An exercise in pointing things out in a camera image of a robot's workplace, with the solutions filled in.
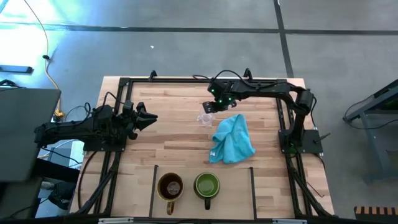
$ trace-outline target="mug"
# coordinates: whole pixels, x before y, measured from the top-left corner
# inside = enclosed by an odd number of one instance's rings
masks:
[[[174,173],[163,175],[157,183],[156,190],[159,197],[167,202],[167,214],[173,214],[174,203],[184,190],[181,177]]]
[[[220,191],[220,181],[213,173],[204,172],[196,177],[193,182],[193,189],[198,197],[205,200],[205,209],[209,210],[211,200],[215,198]]]

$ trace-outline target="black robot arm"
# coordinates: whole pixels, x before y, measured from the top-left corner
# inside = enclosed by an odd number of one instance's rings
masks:
[[[141,131],[157,119],[157,115],[146,111],[143,102],[138,103],[136,110],[127,101],[121,114],[104,105],[93,109],[91,116],[83,121],[45,123],[35,129],[35,143],[46,147],[59,140],[79,139],[85,143],[85,151],[123,151],[127,137],[136,139],[136,129]]]
[[[229,106],[236,106],[236,100],[241,101],[252,96],[280,98],[296,114],[292,127],[289,130],[280,130],[280,132],[284,132],[283,136],[281,136],[284,138],[283,145],[288,146],[289,149],[292,148],[286,153],[299,150],[303,143],[309,140],[306,138],[304,130],[304,119],[311,112],[314,99],[310,90],[281,80],[275,80],[275,83],[268,85],[255,85],[244,80],[224,83],[214,78],[210,80],[207,90],[213,94],[215,101],[203,103],[206,113],[227,110]],[[290,92],[297,93],[296,100],[293,100]]]

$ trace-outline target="concrete floor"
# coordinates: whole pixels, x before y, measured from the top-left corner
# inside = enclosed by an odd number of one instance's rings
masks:
[[[30,0],[43,23],[118,27],[278,28],[273,0]],[[393,0],[280,0],[286,29],[397,30]],[[35,22],[22,1],[10,1],[0,21]],[[48,31],[49,73],[62,90],[62,110],[96,104],[105,75],[215,75],[222,69],[255,77],[287,77],[279,34]],[[365,184],[375,172],[364,131],[341,118],[349,105],[395,80],[396,35],[287,35],[294,77],[318,98],[314,111],[323,141],[335,213],[398,204],[398,181]],[[45,40],[38,27],[0,29],[0,64],[34,67],[31,75],[0,73],[35,88],[53,88],[44,75]],[[68,117],[80,119],[84,111]]]

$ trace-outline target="cable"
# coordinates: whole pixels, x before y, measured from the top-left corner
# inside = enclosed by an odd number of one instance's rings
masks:
[[[46,33],[46,31],[44,29],[44,26],[43,26],[42,22],[40,21],[39,17],[37,17],[36,13],[33,11],[31,6],[29,5],[29,3],[26,0],[24,0],[24,2],[29,7],[29,9],[32,11],[33,15],[36,17],[37,21],[39,22],[40,26],[43,29],[45,40],[46,40],[46,43],[47,43],[47,48],[46,48],[46,51],[45,51],[45,55],[43,55],[43,58],[44,58],[44,72],[45,72],[46,76],[49,78],[49,80],[54,84],[55,88],[59,90],[58,85],[55,83],[55,81],[49,75],[48,67],[47,67],[47,60],[50,59],[50,57],[49,57],[49,38],[47,37],[47,33]],[[55,109],[55,115],[58,116],[58,117],[63,117],[64,116],[64,113],[61,111],[61,98],[58,99],[57,107]]]
[[[314,104],[313,104],[313,106],[312,106],[312,109],[311,109],[311,120],[312,120],[312,124],[313,124],[313,126],[314,126],[314,128],[316,127],[316,124],[315,124],[315,122],[313,121],[313,116],[312,116],[312,112],[313,112],[313,110],[315,109],[315,105],[317,104],[317,98],[314,96],[313,97],[313,99],[315,100],[315,102],[314,102]]]
[[[79,162],[78,164],[81,164],[81,162]],[[68,167],[73,167],[73,166],[78,165],[78,164],[70,165]]]
[[[64,144],[70,143],[71,141],[74,141],[74,140],[76,140],[76,139],[71,139],[66,142],[63,142],[63,143],[59,144],[58,146],[55,146],[54,149],[58,149],[59,147],[63,146]],[[50,154],[50,152],[44,154],[43,156],[39,156],[38,158],[43,159],[43,158],[47,157],[49,154]]]
[[[196,79],[196,80],[200,80],[200,78],[198,78],[198,77],[204,78],[204,79],[206,79],[206,80],[210,80],[209,77],[206,77],[206,76],[204,76],[204,75],[192,75],[192,78],[194,78],[194,79]]]
[[[85,103],[84,108],[86,109],[86,111],[91,111],[91,105],[88,102]],[[73,127],[83,124],[88,119],[89,115],[90,115],[90,113],[87,113],[86,118],[83,121],[80,121],[79,123],[74,124]]]
[[[64,156],[64,155],[62,155],[62,154],[59,154],[59,153],[54,152],[54,151],[51,151],[51,150],[49,150],[49,149],[45,149],[45,148],[43,148],[43,147],[42,147],[42,149],[45,150],[45,151],[48,151],[48,152],[52,152],[52,153],[54,153],[54,154],[57,154],[58,156],[61,156],[61,157],[67,158],[67,159],[71,159],[71,160],[75,161],[77,164],[79,163],[79,162],[78,162],[76,159],[74,159],[74,158],[71,158],[71,157],[68,157],[68,156]]]
[[[41,201],[39,204],[45,202],[46,200],[48,200],[48,198],[44,199],[44,200]],[[28,208],[32,208],[32,207],[35,207],[35,205],[31,205],[31,206],[28,206],[28,207],[26,207],[26,208],[20,209],[20,210],[14,212],[13,214],[11,214],[11,215],[9,216],[9,218],[13,218],[14,215],[17,215],[18,213],[23,212],[24,210],[27,210]]]
[[[26,87],[15,87],[15,88],[7,88],[7,89],[5,89],[5,90],[0,90],[0,91],[8,91],[8,90],[16,90],[16,89],[19,89],[19,88],[26,88]]]
[[[85,172],[86,172],[86,169],[87,169],[88,164],[90,163],[91,159],[94,157],[94,155],[95,155],[96,153],[97,153],[96,151],[92,153],[92,155],[87,159],[86,164],[83,166],[83,170],[81,171],[80,180],[79,180],[79,185],[78,185],[78,187],[77,187],[77,204],[78,204],[78,206],[79,206],[79,209],[81,209],[81,196],[80,196],[81,182],[82,182],[82,180],[83,180],[83,176],[84,176],[84,174],[85,174]]]
[[[262,85],[259,85],[259,86],[255,86],[255,85],[252,85],[252,84],[248,83],[246,80],[244,80],[238,73],[236,73],[236,72],[234,72],[234,71],[232,71],[232,70],[228,70],[228,69],[220,71],[220,72],[214,77],[214,79],[217,79],[217,77],[218,77],[219,75],[221,75],[222,73],[224,73],[224,72],[231,72],[232,74],[236,75],[240,80],[242,80],[242,82],[243,82],[245,85],[250,86],[250,87],[252,87],[252,88],[258,88],[258,89],[261,89],[261,88],[268,88],[268,87],[275,86],[275,85],[278,85],[278,84],[281,84],[281,83],[286,83],[286,82],[274,82],[274,83],[271,83],[271,84],[268,84],[268,85],[263,85],[263,86],[262,86]]]
[[[69,113],[72,112],[73,110],[77,109],[77,108],[84,108],[85,111],[86,111],[86,116],[87,116],[87,113],[90,113],[90,111],[87,111],[87,109],[84,106],[82,106],[82,105],[76,106],[76,107],[72,108],[69,112],[67,112],[67,115],[64,118],[64,122],[67,121]]]
[[[114,96],[111,92],[108,91],[108,92],[105,93],[104,101],[102,102],[102,107],[99,109],[99,111],[97,111],[97,113],[99,113],[99,112],[101,112],[103,110],[103,108],[105,106],[105,103],[106,103],[106,98],[108,97],[108,94],[110,94],[116,100],[116,102],[124,104],[124,102],[121,102],[120,100],[118,100],[116,98],[116,96]]]
[[[353,126],[353,125],[350,124],[350,123],[347,123],[347,124],[350,125],[352,128],[356,128],[356,129],[359,129],[359,130],[372,130],[372,129],[379,129],[379,128],[382,128],[382,127],[384,127],[384,126],[386,126],[386,125],[388,125],[388,124],[391,124],[391,123],[393,123],[393,122],[396,122],[396,121],[398,121],[398,119],[393,119],[392,121],[389,121],[389,122],[387,122],[387,123],[385,123],[385,124],[382,124],[382,125],[377,126],[377,127],[371,127],[371,128],[359,128],[359,127]]]
[[[313,154],[314,154],[314,156],[318,157],[321,160],[322,165],[323,165],[323,169],[326,170],[325,162],[323,161],[323,159],[317,153],[313,153]]]
[[[1,83],[0,86],[19,87],[19,85],[7,79],[1,80],[0,83]]]
[[[353,126],[353,125],[351,124],[350,121],[347,121],[347,113],[348,113],[349,109],[351,109],[351,108],[352,108],[353,106],[355,106],[355,105],[358,105],[358,104],[360,104],[360,103],[365,102],[366,100],[370,99],[370,97],[372,97],[372,96],[373,96],[373,95],[370,95],[370,96],[368,96],[365,100],[361,100],[361,101],[359,101],[359,102],[354,103],[353,105],[351,105],[351,106],[346,110],[346,112],[344,113],[344,119],[343,119],[344,122],[345,122],[346,124],[350,125],[352,128],[355,128],[355,129],[359,129],[359,130],[372,130],[372,129],[379,129],[379,128],[382,128],[382,127],[384,127],[384,126],[386,126],[386,125],[388,125],[388,124],[391,124],[391,123],[393,123],[393,122],[398,121],[398,119],[393,119],[392,121],[389,121],[389,122],[387,122],[387,123],[385,123],[385,124],[382,124],[382,125],[376,126],[376,127],[371,127],[371,128],[360,128],[360,127],[356,127],[356,126]]]

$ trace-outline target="blue cloth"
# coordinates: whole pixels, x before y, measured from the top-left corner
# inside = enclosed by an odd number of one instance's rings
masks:
[[[223,120],[212,139],[216,144],[210,149],[209,162],[223,160],[226,164],[240,162],[256,151],[250,143],[248,126],[242,114]]]

